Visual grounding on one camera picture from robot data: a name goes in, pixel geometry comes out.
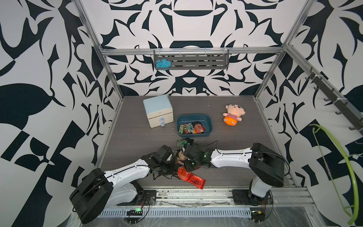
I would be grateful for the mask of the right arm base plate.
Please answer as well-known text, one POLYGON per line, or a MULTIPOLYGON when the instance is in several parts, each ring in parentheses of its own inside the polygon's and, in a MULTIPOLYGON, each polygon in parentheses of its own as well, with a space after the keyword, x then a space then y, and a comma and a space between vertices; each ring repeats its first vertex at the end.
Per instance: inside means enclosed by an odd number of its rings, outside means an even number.
POLYGON ((232 199, 236 205, 273 205, 273 196, 271 190, 264 197, 258 197, 250 192, 250 190, 232 190, 232 199))

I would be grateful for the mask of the teal plastic storage box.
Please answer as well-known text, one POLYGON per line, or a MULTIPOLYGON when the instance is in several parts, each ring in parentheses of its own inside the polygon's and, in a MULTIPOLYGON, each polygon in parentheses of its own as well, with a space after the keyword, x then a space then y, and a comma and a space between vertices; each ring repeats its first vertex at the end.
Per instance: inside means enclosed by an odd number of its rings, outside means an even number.
POLYGON ((184 114, 177 118, 176 123, 181 138, 208 137, 213 131, 211 118, 206 114, 184 114))

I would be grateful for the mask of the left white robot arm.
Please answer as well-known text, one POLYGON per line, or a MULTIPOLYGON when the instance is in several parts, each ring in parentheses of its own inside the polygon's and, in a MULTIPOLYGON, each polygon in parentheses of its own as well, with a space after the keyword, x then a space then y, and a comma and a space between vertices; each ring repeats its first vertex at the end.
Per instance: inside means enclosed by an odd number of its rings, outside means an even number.
POLYGON ((105 208, 132 202, 142 192, 137 180, 153 175, 172 175, 175 171, 174 151, 163 145, 157 152, 142 156, 127 166, 102 171, 92 170, 70 195, 73 211, 82 224, 96 219, 105 208))

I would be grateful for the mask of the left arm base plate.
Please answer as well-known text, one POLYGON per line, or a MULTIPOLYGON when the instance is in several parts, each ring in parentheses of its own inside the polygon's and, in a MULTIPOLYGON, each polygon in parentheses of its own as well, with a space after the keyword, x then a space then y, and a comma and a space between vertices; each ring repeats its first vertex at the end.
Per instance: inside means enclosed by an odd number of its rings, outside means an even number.
POLYGON ((124 206, 138 206, 142 205, 143 201, 148 201, 150 205, 154 205, 156 203, 157 191, 156 190, 145 190, 139 192, 136 197, 131 201, 124 203, 124 206))

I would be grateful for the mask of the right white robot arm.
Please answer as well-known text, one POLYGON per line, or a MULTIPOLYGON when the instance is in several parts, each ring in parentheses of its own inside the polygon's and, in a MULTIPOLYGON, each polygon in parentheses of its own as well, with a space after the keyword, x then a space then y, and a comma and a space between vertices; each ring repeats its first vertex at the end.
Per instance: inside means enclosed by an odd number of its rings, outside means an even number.
POLYGON ((256 177, 251 181, 247 197, 262 200, 273 187, 283 187, 285 158, 261 143, 240 150, 202 150, 197 145, 185 145, 184 167, 188 172, 198 168, 240 167, 250 169, 256 177))

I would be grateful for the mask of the red square tea bag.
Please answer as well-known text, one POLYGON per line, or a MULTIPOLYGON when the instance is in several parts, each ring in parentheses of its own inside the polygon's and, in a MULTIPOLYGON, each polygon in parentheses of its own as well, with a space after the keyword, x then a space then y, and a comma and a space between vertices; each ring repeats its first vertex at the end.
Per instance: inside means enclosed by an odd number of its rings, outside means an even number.
POLYGON ((192 125, 193 125, 193 129, 194 129, 195 134, 201 134, 201 133, 204 133, 206 131, 205 127, 200 122, 193 122, 192 125))

